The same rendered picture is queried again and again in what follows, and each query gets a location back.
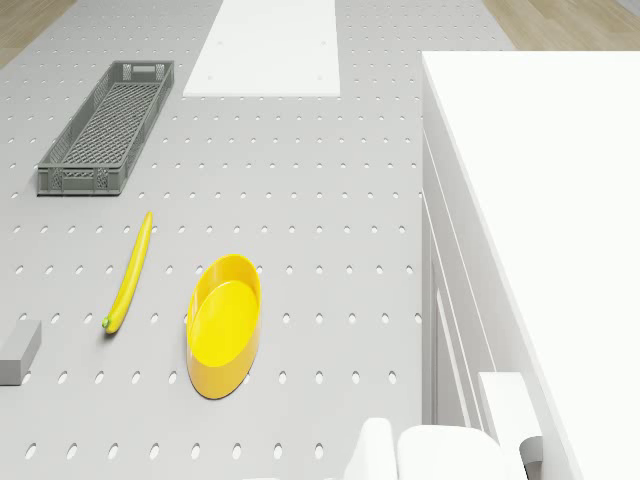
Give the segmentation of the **grey cube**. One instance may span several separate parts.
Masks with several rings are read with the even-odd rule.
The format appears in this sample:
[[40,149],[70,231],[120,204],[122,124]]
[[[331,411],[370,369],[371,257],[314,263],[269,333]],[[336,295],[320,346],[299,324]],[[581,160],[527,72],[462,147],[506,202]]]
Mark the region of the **grey cube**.
[[16,323],[0,349],[0,386],[22,384],[42,342],[42,324],[37,320]]

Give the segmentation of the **yellow bowl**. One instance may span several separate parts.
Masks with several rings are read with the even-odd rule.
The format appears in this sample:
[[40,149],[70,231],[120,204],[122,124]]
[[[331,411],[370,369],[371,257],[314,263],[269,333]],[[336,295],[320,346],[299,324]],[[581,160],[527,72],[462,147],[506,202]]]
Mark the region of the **yellow bowl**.
[[222,256],[201,275],[186,325],[187,370],[200,395],[220,399],[243,382],[259,348],[260,309],[260,278],[248,258]]

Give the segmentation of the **banana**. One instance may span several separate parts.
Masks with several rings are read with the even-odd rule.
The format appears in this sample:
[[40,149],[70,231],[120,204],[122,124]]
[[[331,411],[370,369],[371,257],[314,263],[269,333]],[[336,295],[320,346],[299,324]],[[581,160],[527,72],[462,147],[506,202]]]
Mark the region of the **banana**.
[[153,215],[148,212],[138,233],[118,294],[110,312],[102,321],[102,327],[106,334],[116,333],[126,317],[146,258],[152,224]]

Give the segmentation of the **white board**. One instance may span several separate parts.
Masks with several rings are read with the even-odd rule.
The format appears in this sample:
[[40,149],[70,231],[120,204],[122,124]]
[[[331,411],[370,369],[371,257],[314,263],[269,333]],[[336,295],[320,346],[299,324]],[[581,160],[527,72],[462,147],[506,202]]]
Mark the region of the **white board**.
[[340,95],[336,0],[223,0],[185,97]]

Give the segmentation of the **dark grey basket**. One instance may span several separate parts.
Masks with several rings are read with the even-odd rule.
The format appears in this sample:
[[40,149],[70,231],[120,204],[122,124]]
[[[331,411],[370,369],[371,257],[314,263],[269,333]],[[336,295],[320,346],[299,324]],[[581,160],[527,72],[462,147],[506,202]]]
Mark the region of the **dark grey basket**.
[[114,61],[37,168],[39,196],[118,196],[174,84],[169,60]]

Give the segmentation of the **white cabinet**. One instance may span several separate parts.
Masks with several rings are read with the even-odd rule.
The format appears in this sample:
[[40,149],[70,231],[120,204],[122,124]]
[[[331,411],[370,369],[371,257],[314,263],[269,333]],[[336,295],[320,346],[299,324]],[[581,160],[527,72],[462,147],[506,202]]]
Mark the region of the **white cabinet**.
[[541,475],[640,480],[640,51],[426,51],[423,191],[470,381],[516,372]]

